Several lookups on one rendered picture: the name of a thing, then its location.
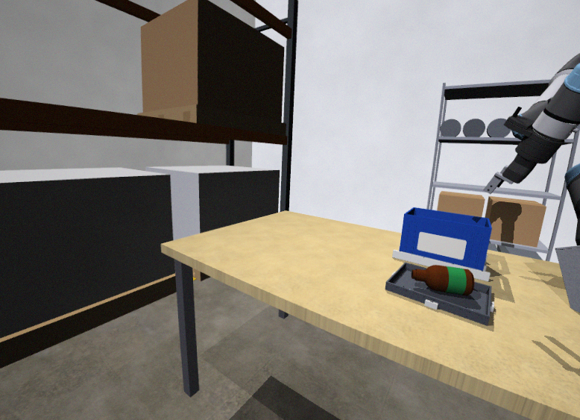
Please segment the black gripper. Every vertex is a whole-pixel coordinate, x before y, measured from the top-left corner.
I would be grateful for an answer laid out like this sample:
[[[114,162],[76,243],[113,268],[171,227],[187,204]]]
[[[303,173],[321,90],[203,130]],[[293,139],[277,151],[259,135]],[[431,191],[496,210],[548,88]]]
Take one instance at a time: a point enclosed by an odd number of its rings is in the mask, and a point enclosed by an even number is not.
[[[576,128],[578,125],[558,121],[543,111],[536,121],[518,116],[521,109],[518,107],[514,114],[508,117],[504,126],[524,135],[524,138],[515,148],[517,156],[511,164],[508,167],[506,165],[500,173],[496,172],[483,189],[489,194],[499,188],[504,181],[519,184],[538,163],[547,163],[572,132],[579,131]]]

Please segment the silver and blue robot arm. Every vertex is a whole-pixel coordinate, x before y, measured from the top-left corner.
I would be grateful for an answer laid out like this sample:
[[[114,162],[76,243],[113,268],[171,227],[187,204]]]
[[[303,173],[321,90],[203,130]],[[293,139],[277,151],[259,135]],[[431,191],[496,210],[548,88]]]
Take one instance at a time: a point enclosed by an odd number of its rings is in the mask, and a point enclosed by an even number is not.
[[[558,121],[580,124],[580,53],[552,77],[543,94],[519,116],[536,121],[542,111]],[[580,245],[580,164],[569,169],[564,178],[578,220],[576,245]]]

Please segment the blue plastic crate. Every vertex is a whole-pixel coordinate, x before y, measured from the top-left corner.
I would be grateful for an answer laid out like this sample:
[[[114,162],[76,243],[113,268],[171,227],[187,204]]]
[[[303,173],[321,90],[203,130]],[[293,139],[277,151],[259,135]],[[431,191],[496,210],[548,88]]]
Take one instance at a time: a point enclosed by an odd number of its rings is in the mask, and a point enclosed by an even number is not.
[[[491,231],[489,218],[413,207],[403,217],[400,251],[483,271]]]

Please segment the brown bottle with green label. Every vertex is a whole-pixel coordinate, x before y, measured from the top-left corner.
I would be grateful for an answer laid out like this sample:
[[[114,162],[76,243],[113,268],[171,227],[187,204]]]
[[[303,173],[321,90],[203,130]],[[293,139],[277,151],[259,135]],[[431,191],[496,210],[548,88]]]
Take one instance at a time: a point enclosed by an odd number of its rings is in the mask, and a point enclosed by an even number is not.
[[[469,295],[474,288],[474,276],[469,269],[433,265],[426,270],[412,269],[412,278],[439,292]]]

